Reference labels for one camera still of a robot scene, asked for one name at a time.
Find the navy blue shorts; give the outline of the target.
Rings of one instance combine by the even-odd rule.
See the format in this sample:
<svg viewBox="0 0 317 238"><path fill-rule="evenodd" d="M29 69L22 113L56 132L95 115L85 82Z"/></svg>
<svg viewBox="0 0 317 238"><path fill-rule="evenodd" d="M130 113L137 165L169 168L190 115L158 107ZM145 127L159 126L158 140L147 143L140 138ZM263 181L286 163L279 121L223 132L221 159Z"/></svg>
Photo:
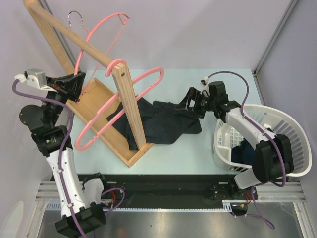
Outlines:
<svg viewBox="0 0 317 238"><path fill-rule="evenodd" d="M285 141L289 141L289 139L282 134L277 134L273 139L265 136L264 140L261 140L253 148L249 141L243 139L240 146L231 149L231 161L253 167L259 167L260 165L272 166L279 160L277 150L281 149L280 154L283 154L282 143Z"/></svg>

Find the dark green shorts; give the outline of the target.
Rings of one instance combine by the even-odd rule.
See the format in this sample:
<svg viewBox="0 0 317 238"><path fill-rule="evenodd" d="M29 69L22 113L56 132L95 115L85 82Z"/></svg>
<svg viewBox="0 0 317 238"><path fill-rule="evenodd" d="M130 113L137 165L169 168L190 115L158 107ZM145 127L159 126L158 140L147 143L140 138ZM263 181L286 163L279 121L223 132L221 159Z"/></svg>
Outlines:
<svg viewBox="0 0 317 238"><path fill-rule="evenodd" d="M199 118L188 110L177 110L171 102L137 101L147 143L173 144L183 134L202 132Z"/></svg>

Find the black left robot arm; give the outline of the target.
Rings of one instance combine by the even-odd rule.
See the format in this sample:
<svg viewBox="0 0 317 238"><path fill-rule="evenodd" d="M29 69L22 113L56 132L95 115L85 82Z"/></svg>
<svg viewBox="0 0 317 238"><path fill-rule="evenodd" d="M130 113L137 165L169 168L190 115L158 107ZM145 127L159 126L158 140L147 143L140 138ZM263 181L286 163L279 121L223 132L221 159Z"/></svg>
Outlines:
<svg viewBox="0 0 317 238"><path fill-rule="evenodd" d="M79 72L52 78L33 68L16 75L12 86L15 94L42 102L24 106L19 119L52 170L61 204L61 220L55 227L68 238L84 238L106 223L101 198L109 194L109 185L100 173L80 183L70 138L72 126L56 125L63 110L72 115L66 103L80 100L85 76Z"/></svg>

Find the wooden rack post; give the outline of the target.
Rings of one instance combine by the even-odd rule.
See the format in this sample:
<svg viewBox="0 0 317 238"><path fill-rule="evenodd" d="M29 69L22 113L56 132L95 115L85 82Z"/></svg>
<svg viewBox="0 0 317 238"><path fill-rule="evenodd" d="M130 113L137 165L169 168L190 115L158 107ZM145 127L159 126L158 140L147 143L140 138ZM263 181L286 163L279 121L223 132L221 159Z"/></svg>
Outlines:
<svg viewBox="0 0 317 238"><path fill-rule="evenodd" d="M41 20L44 20L44 22L48 23L50 26L54 27L56 30L78 45L81 49L87 52L90 56L92 56L95 60L101 63L101 65L109 67L112 60L108 56L104 55L95 46L85 41L83 37L75 33L60 20L44 10L37 0L25 0L24 3L37 17L39 17ZM140 113L137 107L137 101L129 68L125 63L119 63L113 68L111 73L125 109L137 147L138 149L142 149L142 147L146 145L146 139L142 127Z"/></svg>

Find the wooden rack base tray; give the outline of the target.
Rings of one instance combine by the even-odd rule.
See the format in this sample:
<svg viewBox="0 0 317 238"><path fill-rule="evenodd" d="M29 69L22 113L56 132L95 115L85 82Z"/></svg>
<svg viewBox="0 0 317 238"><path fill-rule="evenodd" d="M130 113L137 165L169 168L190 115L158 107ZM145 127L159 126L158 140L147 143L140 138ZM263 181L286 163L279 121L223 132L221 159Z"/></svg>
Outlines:
<svg viewBox="0 0 317 238"><path fill-rule="evenodd" d="M79 103L68 101L67 105L84 123L88 123L97 115L100 107L113 95L114 93L109 88L94 78L88 85L87 92L80 97ZM108 123L106 118L116 111L119 104L120 99L116 99L98 117L88 132L99 132ZM130 168L152 147L152 143L147 143L141 150L130 150L126 138L111 126L88 149L97 152L102 148L107 148L111 151L111 155L120 158Z"/></svg>

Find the pink plastic hanger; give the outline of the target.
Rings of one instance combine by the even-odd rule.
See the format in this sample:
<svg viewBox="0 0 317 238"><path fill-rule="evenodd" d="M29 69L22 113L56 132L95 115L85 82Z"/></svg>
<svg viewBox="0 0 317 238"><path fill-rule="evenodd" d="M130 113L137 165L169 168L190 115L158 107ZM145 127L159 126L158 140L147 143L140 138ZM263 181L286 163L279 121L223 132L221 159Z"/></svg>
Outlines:
<svg viewBox="0 0 317 238"><path fill-rule="evenodd" d="M136 95L133 88L134 84L154 73L159 73L158 79ZM86 123L84 129L75 140L75 148L79 151L88 149L97 139L102 139L109 147L114 145L115 139L122 142L121 134L112 125L125 113L124 109L119 111L111 120L107 120L107 117L113 114L119 105L123 104L122 98L131 97L128 102L129 105L132 105L132 100L141 99L141 97L157 86L164 77L164 69L156 67L132 79L126 61L114 59L105 72L105 77L109 76L112 76L115 82L120 81L122 83L122 92L114 94L103 83L91 78L81 93L81 102L78 105L71 104L71 109Z"/></svg>

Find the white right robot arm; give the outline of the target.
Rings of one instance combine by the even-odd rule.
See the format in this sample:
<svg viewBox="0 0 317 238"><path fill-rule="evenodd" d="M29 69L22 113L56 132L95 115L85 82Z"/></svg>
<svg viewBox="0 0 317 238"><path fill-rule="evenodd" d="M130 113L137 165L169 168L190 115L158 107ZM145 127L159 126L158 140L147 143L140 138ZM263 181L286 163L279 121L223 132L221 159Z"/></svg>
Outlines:
<svg viewBox="0 0 317 238"><path fill-rule="evenodd" d="M290 139L263 127L249 117L238 102L229 100L222 81L209 83L203 91L191 87L176 109L192 111L199 118L213 112L217 119L241 133L254 149L251 168L236 175L235 183L228 187L232 198L240 199L247 188L277 178L285 179L294 171Z"/></svg>

